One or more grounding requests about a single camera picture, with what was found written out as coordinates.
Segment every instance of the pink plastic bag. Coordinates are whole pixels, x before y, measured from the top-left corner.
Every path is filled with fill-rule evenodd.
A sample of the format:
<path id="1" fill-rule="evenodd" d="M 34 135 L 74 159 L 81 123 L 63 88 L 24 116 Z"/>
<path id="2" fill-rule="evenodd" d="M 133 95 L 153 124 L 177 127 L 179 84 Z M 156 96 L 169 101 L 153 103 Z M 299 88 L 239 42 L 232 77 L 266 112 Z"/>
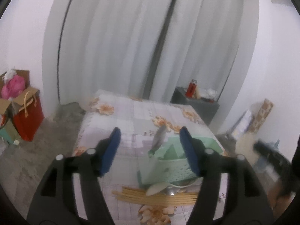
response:
<path id="1" fill-rule="evenodd" d="M 3 99 L 10 97 L 16 98 L 25 90 L 25 79 L 19 75 L 15 75 L 7 85 L 3 86 L 1 96 Z"/>

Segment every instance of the floral tablecloth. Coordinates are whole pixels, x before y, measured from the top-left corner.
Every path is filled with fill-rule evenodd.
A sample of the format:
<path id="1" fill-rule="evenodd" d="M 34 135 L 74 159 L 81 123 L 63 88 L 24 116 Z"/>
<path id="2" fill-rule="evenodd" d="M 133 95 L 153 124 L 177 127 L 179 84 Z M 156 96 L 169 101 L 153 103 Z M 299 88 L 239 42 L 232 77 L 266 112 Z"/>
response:
<path id="1" fill-rule="evenodd" d="M 161 124 L 168 128 L 166 141 L 169 137 L 178 136 L 179 129 L 186 126 L 192 136 L 210 137 L 218 142 L 191 106 L 129 98 L 102 90 L 91 99 L 90 111 L 82 122 L 73 155 L 95 148 L 99 140 L 109 137 L 114 127 L 120 128 L 121 142 L 110 171 L 98 179 L 115 224 L 140 224 L 138 211 L 141 205 L 119 201 L 112 192 L 121 192 L 122 186 L 138 188 L 137 159 L 151 149 L 153 136 Z M 77 211 L 80 217 L 86 219 L 79 178 L 74 174 Z M 223 214 L 226 189 L 227 175 L 223 174 L 215 218 Z M 188 188 L 190 192 L 199 190 L 200 185 Z M 192 209 L 193 205 L 177 207 L 174 214 L 169 215 L 171 223 L 185 225 Z"/>

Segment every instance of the green basket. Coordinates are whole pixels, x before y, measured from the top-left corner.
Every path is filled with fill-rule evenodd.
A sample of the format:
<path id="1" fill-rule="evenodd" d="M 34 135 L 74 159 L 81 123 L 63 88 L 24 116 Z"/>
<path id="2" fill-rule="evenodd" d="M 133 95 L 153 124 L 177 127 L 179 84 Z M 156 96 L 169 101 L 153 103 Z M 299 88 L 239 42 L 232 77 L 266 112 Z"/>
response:
<path id="1" fill-rule="evenodd" d="M 206 148 L 223 153 L 217 141 L 209 137 L 192 136 L 201 140 Z M 155 152 L 138 160 L 141 183 L 180 182 L 196 177 L 186 159 L 179 136 L 169 137 L 168 141 Z"/>

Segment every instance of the silver screw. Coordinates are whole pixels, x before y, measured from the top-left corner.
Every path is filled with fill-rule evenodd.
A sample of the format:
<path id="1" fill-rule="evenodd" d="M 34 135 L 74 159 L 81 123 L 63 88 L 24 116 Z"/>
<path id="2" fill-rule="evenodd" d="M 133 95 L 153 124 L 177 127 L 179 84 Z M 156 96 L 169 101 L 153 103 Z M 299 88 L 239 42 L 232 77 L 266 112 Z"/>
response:
<path id="1" fill-rule="evenodd" d="M 87 154 L 89 154 L 89 155 L 93 155 L 93 154 L 96 153 L 96 150 L 95 150 L 94 148 L 89 148 L 86 152 L 87 152 Z"/>
<path id="2" fill-rule="evenodd" d="M 60 160 L 62 160 L 64 158 L 64 155 L 62 155 L 62 154 L 59 154 L 59 155 L 57 155 L 56 156 L 56 160 L 58 160 L 58 161 L 60 161 Z"/>
<path id="3" fill-rule="evenodd" d="M 207 149 L 205 149 L 205 153 L 208 154 L 208 155 L 211 155 L 211 154 L 214 153 L 214 150 L 211 149 L 211 148 L 207 148 Z"/>
<path id="4" fill-rule="evenodd" d="M 239 159 L 240 161 L 245 160 L 245 156 L 242 154 L 238 154 L 236 158 Z"/>

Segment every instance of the cardboard box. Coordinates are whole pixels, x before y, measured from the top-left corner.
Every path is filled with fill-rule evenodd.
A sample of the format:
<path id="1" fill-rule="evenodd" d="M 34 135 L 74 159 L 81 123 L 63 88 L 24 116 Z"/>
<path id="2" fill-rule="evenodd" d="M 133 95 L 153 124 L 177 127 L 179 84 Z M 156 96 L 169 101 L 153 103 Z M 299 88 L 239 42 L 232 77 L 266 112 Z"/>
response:
<path id="1" fill-rule="evenodd" d="M 34 94 L 38 94 L 39 90 L 35 89 L 33 87 L 30 87 L 30 81 L 29 81 L 29 70 L 16 70 L 17 75 L 23 77 L 25 79 L 25 90 L 13 100 L 13 104 L 9 100 L 5 100 L 0 98 L 0 114 L 5 114 L 7 110 L 12 110 L 12 114 L 16 114 L 19 112 L 19 109 L 24 105 L 24 96 L 27 91 L 32 91 Z M 2 90 L 4 86 L 4 82 L 2 81 L 3 76 L 5 75 L 3 73 L 0 76 L 0 91 Z"/>

